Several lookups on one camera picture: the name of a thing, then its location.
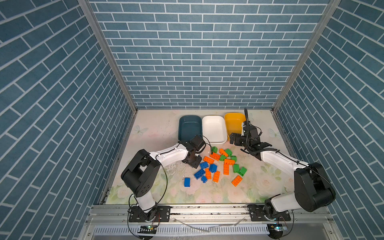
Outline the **orange lego long top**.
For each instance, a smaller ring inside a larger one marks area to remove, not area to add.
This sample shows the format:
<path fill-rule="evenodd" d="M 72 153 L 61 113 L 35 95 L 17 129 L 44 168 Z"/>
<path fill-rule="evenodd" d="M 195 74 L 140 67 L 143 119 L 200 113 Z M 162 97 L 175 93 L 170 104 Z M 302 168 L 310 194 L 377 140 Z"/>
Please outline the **orange lego long top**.
<path fill-rule="evenodd" d="M 210 157 L 216 161 L 220 161 L 221 159 L 221 155 L 217 154 L 217 153 L 212 153 L 210 154 Z"/>

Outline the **orange lego top small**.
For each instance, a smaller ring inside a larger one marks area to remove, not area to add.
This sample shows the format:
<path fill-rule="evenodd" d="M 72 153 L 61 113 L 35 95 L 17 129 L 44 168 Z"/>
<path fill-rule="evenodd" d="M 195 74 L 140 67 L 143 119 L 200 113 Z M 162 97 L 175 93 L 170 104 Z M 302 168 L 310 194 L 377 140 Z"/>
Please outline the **orange lego top small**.
<path fill-rule="evenodd" d="M 225 157 L 228 157 L 228 156 L 229 156 L 229 154 L 228 154 L 225 150 L 223 150 L 223 149 L 219 149 L 219 154 L 220 154 L 221 156 L 225 156 Z"/>

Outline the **orange lego horizontal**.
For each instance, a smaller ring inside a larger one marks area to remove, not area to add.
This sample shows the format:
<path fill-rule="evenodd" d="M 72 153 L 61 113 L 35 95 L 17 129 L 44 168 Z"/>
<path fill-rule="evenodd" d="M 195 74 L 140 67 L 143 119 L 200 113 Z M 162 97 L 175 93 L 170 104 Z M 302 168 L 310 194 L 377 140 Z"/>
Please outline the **orange lego horizontal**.
<path fill-rule="evenodd" d="M 230 160 L 230 159 L 225 159 L 225 160 L 224 160 L 224 164 L 225 164 L 225 165 L 233 166 L 235 163 L 236 163 L 235 160 Z"/>

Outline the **long blue lego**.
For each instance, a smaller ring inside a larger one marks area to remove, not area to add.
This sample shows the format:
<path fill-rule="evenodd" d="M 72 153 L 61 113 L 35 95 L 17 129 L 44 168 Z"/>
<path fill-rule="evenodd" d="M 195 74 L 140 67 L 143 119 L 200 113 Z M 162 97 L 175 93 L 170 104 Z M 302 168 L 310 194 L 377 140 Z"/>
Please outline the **long blue lego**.
<path fill-rule="evenodd" d="M 202 176 L 204 176 L 206 173 L 206 171 L 204 169 L 200 169 L 198 172 L 196 172 L 194 174 L 194 177 L 198 180 L 199 178 L 201 178 Z"/>

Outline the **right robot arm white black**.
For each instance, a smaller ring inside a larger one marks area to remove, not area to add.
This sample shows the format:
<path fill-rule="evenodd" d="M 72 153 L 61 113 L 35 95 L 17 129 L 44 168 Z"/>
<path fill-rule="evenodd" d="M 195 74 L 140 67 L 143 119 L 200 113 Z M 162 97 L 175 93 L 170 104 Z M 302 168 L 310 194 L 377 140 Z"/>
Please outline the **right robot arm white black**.
<path fill-rule="evenodd" d="M 336 191 L 321 164 L 294 159 L 273 148 L 271 144 L 261 142 L 258 128 L 249 121 L 244 121 L 242 128 L 241 134 L 230 134 L 230 143 L 243 147 L 243 152 L 275 166 L 294 180 L 293 192 L 265 200 L 264 214 L 267 218 L 274 218 L 288 210 L 313 212 L 336 199 Z"/>

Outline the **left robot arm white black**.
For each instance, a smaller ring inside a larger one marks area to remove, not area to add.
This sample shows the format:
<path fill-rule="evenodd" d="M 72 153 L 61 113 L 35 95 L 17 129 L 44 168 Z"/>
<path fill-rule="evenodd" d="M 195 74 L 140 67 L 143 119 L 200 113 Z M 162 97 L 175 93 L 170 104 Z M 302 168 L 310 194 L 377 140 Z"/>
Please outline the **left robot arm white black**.
<path fill-rule="evenodd" d="M 121 173 L 124 184 L 131 189 L 140 209 L 148 213 L 154 209 L 156 202 L 150 192 L 160 168 L 176 162 L 182 162 L 197 168 L 201 161 L 202 153 L 207 145 L 203 136 L 196 135 L 186 142 L 179 141 L 172 147 L 164 150 L 148 152 L 139 150 Z"/>

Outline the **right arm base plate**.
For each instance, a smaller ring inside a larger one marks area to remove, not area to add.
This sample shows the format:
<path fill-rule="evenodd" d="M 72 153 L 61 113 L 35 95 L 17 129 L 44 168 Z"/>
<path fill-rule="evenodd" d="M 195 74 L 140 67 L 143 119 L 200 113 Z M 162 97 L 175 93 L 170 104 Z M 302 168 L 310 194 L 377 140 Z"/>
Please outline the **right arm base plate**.
<path fill-rule="evenodd" d="M 272 206 L 264 204 L 249 204 L 247 210 L 250 213 L 252 222 L 269 221 L 274 222 L 278 220 L 290 221 L 291 216 L 288 211 L 277 212 Z"/>

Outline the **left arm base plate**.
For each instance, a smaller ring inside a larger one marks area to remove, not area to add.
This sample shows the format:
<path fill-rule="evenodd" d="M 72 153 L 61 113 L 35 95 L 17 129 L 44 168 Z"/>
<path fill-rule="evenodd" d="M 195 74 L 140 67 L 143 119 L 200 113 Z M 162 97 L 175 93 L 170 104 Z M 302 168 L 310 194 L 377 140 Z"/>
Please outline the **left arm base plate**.
<path fill-rule="evenodd" d="M 170 214 L 170 206 L 153 207 L 147 213 L 144 212 L 139 206 L 133 206 L 129 210 L 128 221 L 132 223 L 169 222 Z"/>

